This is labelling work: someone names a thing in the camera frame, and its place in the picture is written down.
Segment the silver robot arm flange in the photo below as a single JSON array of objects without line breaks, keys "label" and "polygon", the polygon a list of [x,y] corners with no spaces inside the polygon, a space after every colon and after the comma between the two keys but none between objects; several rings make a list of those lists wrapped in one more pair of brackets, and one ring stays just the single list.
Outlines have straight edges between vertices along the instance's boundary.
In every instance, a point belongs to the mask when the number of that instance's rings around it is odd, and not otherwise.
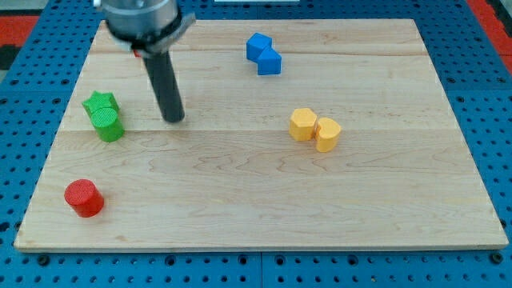
[{"label": "silver robot arm flange", "polygon": [[93,0],[116,44],[148,57],[163,54],[196,22],[176,0]]}]

